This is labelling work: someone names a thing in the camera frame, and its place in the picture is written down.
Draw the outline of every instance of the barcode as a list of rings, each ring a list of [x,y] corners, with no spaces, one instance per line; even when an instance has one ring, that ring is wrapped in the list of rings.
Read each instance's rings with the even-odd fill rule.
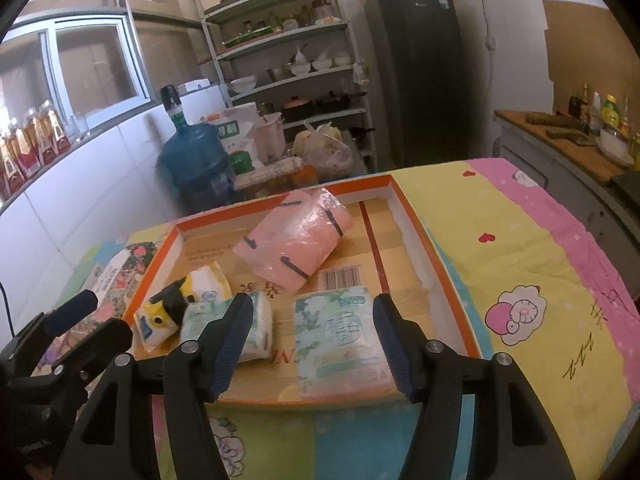
[[[357,265],[341,267],[340,269],[325,269],[320,271],[318,283],[322,290],[337,290],[350,286],[362,285],[360,282],[360,269]]]

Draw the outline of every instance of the gray refrigerator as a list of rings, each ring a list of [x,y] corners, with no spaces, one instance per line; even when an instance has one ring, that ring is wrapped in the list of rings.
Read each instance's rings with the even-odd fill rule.
[[[453,0],[367,0],[399,168],[468,158],[470,85]]]

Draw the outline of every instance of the electrical cable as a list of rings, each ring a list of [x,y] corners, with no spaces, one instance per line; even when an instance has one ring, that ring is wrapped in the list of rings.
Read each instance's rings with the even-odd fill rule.
[[[489,25],[489,17],[486,14],[486,7],[484,6],[484,0],[480,0],[482,2],[482,14],[484,15],[484,24],[486,25],[486,39],[491,36],[491,26]],[[486,86],[486,94],[484,95],[484,104],[489,99],[489,94],[491,93],[492,87],[494,85],[494,51],[491,49],[487,49],[489,51],[489,82]]]
[[[11,311],[9,310],[9,300],[6,298],[6,291],[4,290],[4,286],[2,286],[2,282],[0,282],[0,292],[2,292],[2,299],[4,300],[4,309],[6,310],[6,319],[9,322],[11,337],[15,337],[14,323],[11,321]]]

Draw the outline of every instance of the pink wrapped package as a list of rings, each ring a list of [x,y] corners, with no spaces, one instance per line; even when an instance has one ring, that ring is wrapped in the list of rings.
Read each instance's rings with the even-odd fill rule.
[[[295,294],[353,227],[347,208],[326,189],[292,191],[234,253],[261,278]]]

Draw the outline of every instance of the wet wipes package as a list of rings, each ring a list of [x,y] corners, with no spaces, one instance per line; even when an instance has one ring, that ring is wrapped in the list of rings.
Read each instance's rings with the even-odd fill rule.
[[[273,314],[269,300],[262,292],[249,294],[254,302],[254,322],[242,348],[240,362],[266,359],[271,356]],[[222,319],[233,299],[201,301],[187,307],[180,330],[180,342],[197,339],[209,322]]]
[[[301,393],[309,397],[393,390],[363,286],[296,298],[296,356]]]

